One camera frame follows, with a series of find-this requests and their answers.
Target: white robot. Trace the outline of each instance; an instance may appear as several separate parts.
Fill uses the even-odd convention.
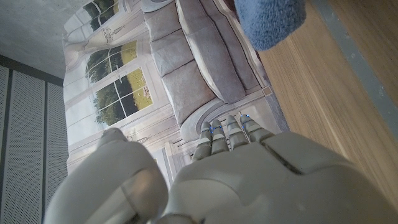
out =
[[[229,142],[203,123],[192,164],[170,191],[144,146],[104,132],[98,149],[58,188],[46,224],[398,223],[355,166],[294,133],[274,135],[249,116],[227,119]]]

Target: gray wall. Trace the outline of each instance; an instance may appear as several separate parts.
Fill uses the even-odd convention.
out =
[[[42,223],[67,176],[62,87],[0,66],[0,140],[0,223]]]

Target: robotic finger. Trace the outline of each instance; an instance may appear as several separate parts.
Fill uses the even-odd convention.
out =
[[[201,125],[201,133],[199,142],[195,153],[192,156],[192,162],[199,161],[208,156],[211,156],[211,142],[213,136],[211,135],[211,125],[209,122],[204,122]]]
[[[219,120],[213,121],[213,144],[211,145],[211,155],[228,152],[228,145],[226,143],[225,133],[221,122]]]
[[[270,131],[265,130],[263,127],[253,121],[249,115],[243,114],[241,116],[241,124],[243,126],[244,132],[249,137],[251,142],[258,142],[262,144],[265,139],[274,136],[274,134],[272,134]]]
[[[246,139],[241,126],[235,120],[235,118],[231,115],[226,117],[226,123],[229,132],[229,143],[231,144],[231,149],[234,150],[239,146],[243,146],[249,144],[249,141]]]

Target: ceiling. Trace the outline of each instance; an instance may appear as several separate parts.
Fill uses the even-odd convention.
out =
[[[63,78],[63,25],[87,2],[0,0],[0,55]]]

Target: grass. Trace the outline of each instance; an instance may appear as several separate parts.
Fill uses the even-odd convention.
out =
[[[129,63],[130,61],[137,58],[137,41],[132,41],[128,44],[122,46],[122,61],[123,65]],[[144,74],[142,70],[138,68],[127,75],[127,79],[133,90],[134,101],[138,110],[142,110],[147,106],[153,104],[152,98],[149,96],[144,96],[144,89],[148,88],[145,82]]]
[[[149,97],[144,96],[144,89],[140,89],[138,91],[135,91],[133,94],[134,96],[134,101],[136,102],[136,106],[138,110],[142,110],[145,107],[153,104],[152,99]]]
[[[131,62],[132,60],[137,58],[137,41],[133,41],[128,44],[124,44],[122,46],[122,51],[120,52],[122,55],[123,65]]]
[[[113,6],[113,12],[114,12],[115,14],[119,12],[119,3],[116,3],[116,4]]]
[[[136,91],[141,87],[147,85],[147,83],[145,82],[144,75],[142,74],[142,70],[140,68],[128,74],[127,79],[129,80],[129,83],[133,91]]]

